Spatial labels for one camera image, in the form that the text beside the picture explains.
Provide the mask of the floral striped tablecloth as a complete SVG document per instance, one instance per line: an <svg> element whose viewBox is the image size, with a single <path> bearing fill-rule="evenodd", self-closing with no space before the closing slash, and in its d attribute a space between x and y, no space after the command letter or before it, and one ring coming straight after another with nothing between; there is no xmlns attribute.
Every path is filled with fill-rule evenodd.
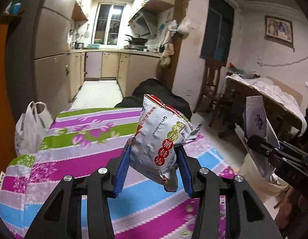
<svg viewBox="0 0 308 239"><path fill-rule="evenodd" d="M0 193L0 216L23 238L58 182L67 174L85 177L118 157L134 133L139 108L61 112L39 151L12 160ZM199 201L180 184L175 193L130 168L123 191L109 199L116 238L190 238Z"/></svg>

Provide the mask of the white sheet on table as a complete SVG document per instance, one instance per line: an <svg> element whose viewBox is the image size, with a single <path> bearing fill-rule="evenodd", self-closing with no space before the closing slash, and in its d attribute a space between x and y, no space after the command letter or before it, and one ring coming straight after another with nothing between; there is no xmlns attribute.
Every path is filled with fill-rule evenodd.
<svg viewBox="0 0 308 239"><path fill-rule="evenodd" d="M226 77L226 84L236 85L238 89L244 88L248 96L262 95L264 99L271 101L291 119L291 126L299 131L299 136L302 136L307 129L305 116L299 106L302 99L296 100L299 94L282 82L271 77L243 79L233 74Z"/></svg>

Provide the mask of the dark curtained window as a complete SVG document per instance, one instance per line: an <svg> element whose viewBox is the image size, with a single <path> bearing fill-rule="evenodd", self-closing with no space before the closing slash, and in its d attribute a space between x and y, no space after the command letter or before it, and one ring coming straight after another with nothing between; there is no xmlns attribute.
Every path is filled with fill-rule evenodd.
<svg viewBox="0 0 308 239"><path fill-rule="evenodd" d="M209 0L201 58L227 62L233 24L233 7L224 0Z"/></svg>

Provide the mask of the dark wooden table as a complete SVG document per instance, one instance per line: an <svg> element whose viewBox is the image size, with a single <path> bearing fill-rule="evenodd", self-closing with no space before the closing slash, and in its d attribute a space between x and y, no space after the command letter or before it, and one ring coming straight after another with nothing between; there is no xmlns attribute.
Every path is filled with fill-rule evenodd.
<svg viewBox="0 0 308 239"><path fill-rule="evenodd" d="M271 97L232 78L226 79L225 92L219 101L219 106L222 107L224 113L222 123L227 123L229 129L235 129L235 124L241 128L244 127L243 113L246 98L249 96L262 96L266 117L279 139L290 140L287 133L291 131L292 127L298 131L298 136L303 135L306 130L306 122L302 122L298 116Z"/></svg>

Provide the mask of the black wok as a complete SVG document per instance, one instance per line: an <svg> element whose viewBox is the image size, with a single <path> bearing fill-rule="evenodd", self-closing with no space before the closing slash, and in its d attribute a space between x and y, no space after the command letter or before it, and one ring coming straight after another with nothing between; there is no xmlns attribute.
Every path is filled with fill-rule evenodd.
<svg viewBox="0 0 308 239"><path fill-rule="evenodd" d="M127 42L129 42L129 44L133 44L133 45L141 45L144 46L148 39L146 38L140 38L140 37L133 37L131 35L126 35L128 37L128 39L126 39Z"/></svg>

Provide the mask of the silver red snack bag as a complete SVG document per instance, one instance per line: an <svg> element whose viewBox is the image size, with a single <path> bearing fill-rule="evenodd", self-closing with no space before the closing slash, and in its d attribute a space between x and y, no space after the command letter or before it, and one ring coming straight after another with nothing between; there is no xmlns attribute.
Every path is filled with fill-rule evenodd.
<svg viewBox="0 0 308 239"><path fill-rule="evenodd" d="M156 96L145 94L135 134L129 139L130 166L167 192L178 189L175 148L195 140L200 125Z"/></svg>

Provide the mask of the grey refrigerator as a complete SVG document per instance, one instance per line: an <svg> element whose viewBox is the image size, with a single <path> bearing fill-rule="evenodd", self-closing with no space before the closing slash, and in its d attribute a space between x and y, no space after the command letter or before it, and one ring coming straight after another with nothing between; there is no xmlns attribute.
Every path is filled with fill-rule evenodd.
<svg viewBox="0 0 308 239"><path fill-rule="evenodd" d="M16 0L17 18L5 47L7 95L15 121L31 101L46 103L52 117L69 108L67 38L76 0Z"/></svg>

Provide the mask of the white plastic bucket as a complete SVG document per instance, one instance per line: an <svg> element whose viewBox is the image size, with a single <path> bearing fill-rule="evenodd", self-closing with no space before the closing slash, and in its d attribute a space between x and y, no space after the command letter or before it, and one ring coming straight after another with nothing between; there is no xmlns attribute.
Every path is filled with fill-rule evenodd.
<svg viewBox="0 0 308 239"><path fill-rule="evenodd" d="M271 197L278 196L288 188L288 184L280 178L277 178L278 183L270 183L262 178L249 153L246 154L238 174L249 183L262 203L267 202Z"/></svg>

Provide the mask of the kitchen window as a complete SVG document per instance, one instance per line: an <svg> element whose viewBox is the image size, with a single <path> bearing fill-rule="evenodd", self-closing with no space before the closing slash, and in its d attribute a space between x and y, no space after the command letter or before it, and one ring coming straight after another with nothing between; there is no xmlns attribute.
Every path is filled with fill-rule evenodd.
<svg viewBox="0 0 308 239"><path fill-rule="evenodd" d="M123 4L98 4L93 29L93 44L117 45L124 9Z"/></svg>

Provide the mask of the framed elephant picture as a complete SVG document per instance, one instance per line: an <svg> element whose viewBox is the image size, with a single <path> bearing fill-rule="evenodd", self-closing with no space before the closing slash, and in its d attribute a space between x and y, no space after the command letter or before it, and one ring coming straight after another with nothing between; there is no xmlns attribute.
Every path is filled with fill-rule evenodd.
<svg viewBox="0 0 308 239"><path fill-rule="evenodd" d="M265 39L294 49L293 24L274 16L265 16Z"/></svg>

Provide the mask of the range hood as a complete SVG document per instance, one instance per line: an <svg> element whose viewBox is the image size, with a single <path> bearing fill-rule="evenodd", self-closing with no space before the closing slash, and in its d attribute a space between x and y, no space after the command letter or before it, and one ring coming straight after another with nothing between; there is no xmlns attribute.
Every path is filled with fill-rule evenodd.
<svg viewBox="0 0 308 239"><path fill-rule="evenodd" d="M140 38L154 38L157 34L157 16L140 10L129 20L129 26Z"/></svg>

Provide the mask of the orange wooden cabinet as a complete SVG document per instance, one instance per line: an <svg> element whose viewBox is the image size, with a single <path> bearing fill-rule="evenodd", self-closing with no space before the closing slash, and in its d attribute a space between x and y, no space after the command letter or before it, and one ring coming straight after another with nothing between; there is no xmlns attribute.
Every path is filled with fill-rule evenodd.
<svg viewBox="0 0 308 239"><path fill-rule="evenodd" d="M15 122L9 103L5 79L5 44L12 16L0 18L0 172L16 158L14 149Z"/></svg>

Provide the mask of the dark wooden chair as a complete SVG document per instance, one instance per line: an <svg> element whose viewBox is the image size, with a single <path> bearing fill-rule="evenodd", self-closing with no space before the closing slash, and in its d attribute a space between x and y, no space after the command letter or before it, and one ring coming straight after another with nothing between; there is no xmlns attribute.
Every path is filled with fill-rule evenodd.
<svg viewBox="0 0 308 239"><path fill-rule="evenodd" d="M213 122L217 116L221 106L221 95L218 93L218 87L220 83L220 74L222 67L225 67L226 61L220 61L213 58L205 59L205 68L203 73L202 84L199 92L199 96L194 107L193 112L196 113L203 97L210 99L209 110L215 106L211 120L209 121L209 127L212 127Z"/></svg>

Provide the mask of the white plastic bag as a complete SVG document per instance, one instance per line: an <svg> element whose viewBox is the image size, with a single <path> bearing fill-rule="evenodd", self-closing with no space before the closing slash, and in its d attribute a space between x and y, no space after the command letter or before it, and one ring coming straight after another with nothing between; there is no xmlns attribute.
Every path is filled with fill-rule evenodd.
<svg viewBox="0 0 308 239"><path fill-rule="evenodd" d="M37 153L52 123L46 103L31 101L16 124L14 148L17 156Z"/></svg>

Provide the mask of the white blue packet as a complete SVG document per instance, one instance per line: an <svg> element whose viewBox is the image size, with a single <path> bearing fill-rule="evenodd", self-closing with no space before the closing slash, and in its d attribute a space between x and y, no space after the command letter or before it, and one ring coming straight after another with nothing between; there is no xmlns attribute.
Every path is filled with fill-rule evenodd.
<svg viewBox="0 0 308 239"><path fill-rule="evenodd" d="M257 138L280 149L280 142L267 119L262 96L246 97L246 106L243 116L244 137L247 141L249 141L250 137L255 135ZM247 150L256 164L260 176L269 183L279 184L278 177L274 174L276 168L268 162L268 158L263 156L259 151L255 151L250 146L247 146Z"/></svg>

